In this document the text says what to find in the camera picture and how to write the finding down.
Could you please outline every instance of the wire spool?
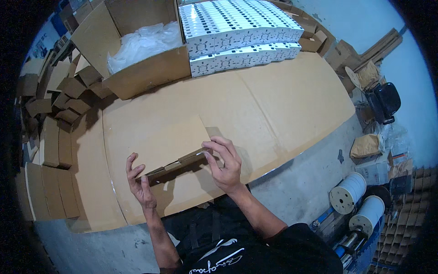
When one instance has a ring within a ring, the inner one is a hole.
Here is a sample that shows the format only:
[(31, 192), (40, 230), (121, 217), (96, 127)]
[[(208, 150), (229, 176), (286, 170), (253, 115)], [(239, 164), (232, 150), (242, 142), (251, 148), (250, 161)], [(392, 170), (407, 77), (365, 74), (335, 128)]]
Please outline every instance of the wire spool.
[(351, 172), (339, 186), (330, 191), (330, 203), (341, 214), (353, 211), (354, 205), (367, 190), (365, 178), (357, 172)]
[(384, 211), (385, 203), (379, 196), (371, 195), (367, 197), (359, 209), (359, 212), (351, 217), (349, 223), (350, 230), (361, 226), (362, 231), (370, 237)]

